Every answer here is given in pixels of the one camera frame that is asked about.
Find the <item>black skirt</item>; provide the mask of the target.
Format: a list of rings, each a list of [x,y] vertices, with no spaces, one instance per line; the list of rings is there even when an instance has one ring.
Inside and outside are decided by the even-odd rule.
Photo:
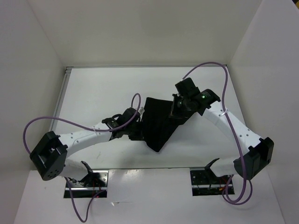
[[[194,113],[183,112],[171,116],[173,102],[147,97],[142,115],[142,135],[147,146],[159,152],[178,126],[183,125]]]

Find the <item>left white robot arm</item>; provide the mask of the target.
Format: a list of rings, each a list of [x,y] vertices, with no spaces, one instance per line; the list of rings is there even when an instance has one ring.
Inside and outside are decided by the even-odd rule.
[[[70,156],[93,145],[127,135],[134,138],[140,127],[140,112],[132,107],[123,114],[102,120],[97,125],[69,134],[47,132],[30,153],[30,159],[44,181],[58,176],[89,186],[99,177],[85,161],[73,161]]]

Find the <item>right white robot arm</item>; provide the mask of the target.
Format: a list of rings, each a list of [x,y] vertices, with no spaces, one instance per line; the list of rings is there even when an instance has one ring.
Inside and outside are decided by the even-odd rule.
[[[230,141],[241,149],[238,158],[216,158],[205,167],[205,179],[216,183],[225,175],[240,175],[252,180],[271,161],[274,142],[262,138],[247,128],[228,109],[223,107],[219,96],[210,89],[200,91],[191,78],[175,85],[171,117],[186,119],[195,112],[214,124]]]

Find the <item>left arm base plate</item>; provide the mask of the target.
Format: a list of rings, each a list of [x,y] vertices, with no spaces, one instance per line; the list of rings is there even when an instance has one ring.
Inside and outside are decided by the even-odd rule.
[[[67,178],[69,184],[66,184],[64,198],[70,198],[72,192],[73,198],[106,198],[108,186],[108,170],[94,170],[93,177],[84,178],[81,181]]]

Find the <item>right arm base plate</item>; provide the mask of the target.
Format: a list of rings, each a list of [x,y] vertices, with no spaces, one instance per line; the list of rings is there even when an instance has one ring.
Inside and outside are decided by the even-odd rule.
[[[228,184],[230,175],[213,176],[204,168],[190,169],[192,196],[221,195]]]

